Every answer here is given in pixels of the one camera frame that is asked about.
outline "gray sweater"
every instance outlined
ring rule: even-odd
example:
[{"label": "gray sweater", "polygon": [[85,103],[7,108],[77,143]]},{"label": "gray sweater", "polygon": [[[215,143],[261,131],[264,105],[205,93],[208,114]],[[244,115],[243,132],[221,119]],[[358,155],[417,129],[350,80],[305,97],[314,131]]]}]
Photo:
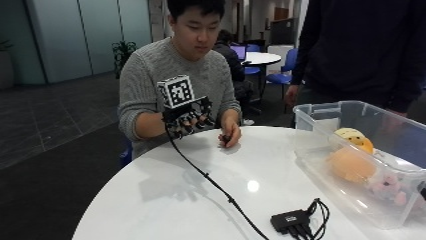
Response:
[{"label": "gray sweater", "polygon": [[164,111],[157,82],[177,75],[189,76],[195,97],[208,96],[213,102],[213,118],[220,119],[228,109],[235,109],[241,117],[228,63],[220,53],[211,51],[201,60],[191,62],[176,51],[171,38],[144,46],[133,52],[120,77],[120,130],[133,142],[133,159],[168,141],[167,134],[139,138],[135,123],[139,114]]}]

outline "white round table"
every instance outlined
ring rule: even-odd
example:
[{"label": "white round table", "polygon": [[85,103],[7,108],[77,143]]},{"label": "white round table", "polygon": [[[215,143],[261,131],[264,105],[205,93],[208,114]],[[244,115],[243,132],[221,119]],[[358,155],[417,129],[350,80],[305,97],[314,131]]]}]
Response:
[{"label": "white round table", "polygon": [[265,66],[280,62],[281,56],[273,53],[248,52],[245,60],[251,61],[247,66]]},{"label": "white round table", "polygon": [[[177,140],[180,150],[233,196],[269,239],[277,233],[271,217],[306,210],[314,198],[330,208],[324,239],[422,239],[425,224],[380,230],[349,220],[297,164],[294,130],[244,127],[236,147],[219,147],[219,130]],[[322,222],[321,210],[312,228]],[[87,209],[73,240],[263,239],[228,198],[191,167],[171,144],[137,158],[111,179]]]}]

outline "black hair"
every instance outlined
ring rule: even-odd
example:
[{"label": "black hair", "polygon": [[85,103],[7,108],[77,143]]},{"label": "black hair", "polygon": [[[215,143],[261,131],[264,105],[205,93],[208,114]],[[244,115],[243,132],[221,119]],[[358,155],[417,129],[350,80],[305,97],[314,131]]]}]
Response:
[{"label": "black hair", "polygon": [[199,7],[203,16],[216,13],[223,19],[225,14],[225,0],[168,0],[168,8],[175,21],[189,7]]},{"label": "black hair", "polygon": [[217,41],[228,44],[229,42],[232,42],[232,40],[233,40],[232,33],[228,30],[223,29],[219,32]]}]

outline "young man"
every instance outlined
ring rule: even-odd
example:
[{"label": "young man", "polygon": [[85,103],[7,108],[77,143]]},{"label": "young man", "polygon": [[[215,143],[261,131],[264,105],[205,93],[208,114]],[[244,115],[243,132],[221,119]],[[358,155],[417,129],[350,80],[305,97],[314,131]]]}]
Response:
[{"label": "young man", "polygon": [[213,102],[212,117],[225,147],[239,142],[241,109],[235,99],[225,58],[212,51],[225,12],[224,0],[168,0],[173,37],[140,48],[132,54],[120,78],[120,129],[133,142],[133,158],[168,141],[163,122],[164,102],[157,82],[188,75],[195,97]]},{"label": "young man", "polygon": [[286,104],[361,100],[406,116],[426,79],[425,12],[425,0],[310,0]]},{"label": "young man", "polygon": [[[251,99],[253,95],[253,84],[251,81],[245,80],[244,67],[241,65],[236,51],[231,49],[231,43],[232,33],[223,29],[219,32],[217,42],[215,44],[213,50],[223,54],[227,59],[235,85],[235,94],[237,100],[240,101],[244,117],[249,112]],[[255,124],[255,121],[244,118],[243,124],[245,126],[251,126]]]}]

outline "round table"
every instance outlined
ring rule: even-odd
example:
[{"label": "round table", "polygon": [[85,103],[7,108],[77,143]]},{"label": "round table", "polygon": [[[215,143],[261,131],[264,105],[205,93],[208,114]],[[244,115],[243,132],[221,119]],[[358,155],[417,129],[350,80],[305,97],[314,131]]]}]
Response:
[{"label": "round table", "polygon": [[[240,144],[219,147],[220,130],[177,140],[181,152],[209,172],[269,239],[272,215],[304,209],[314,198],[330,208],[324,239],[420,239],[425,224],[380,230],[349,219],[336,200],[297,164],[293,129],[243,127]],[[320,209],[312,228],[322,222]],[[81,218],[73,240],[263,239],[228,198],[185,162],[168,143],[137,158],[111,179]]]},{"label": "round table", "polygon": [[265,66],[281,61],[281,56],[273,53],[247,52],[247,61],[251,63],[247,66]]}]

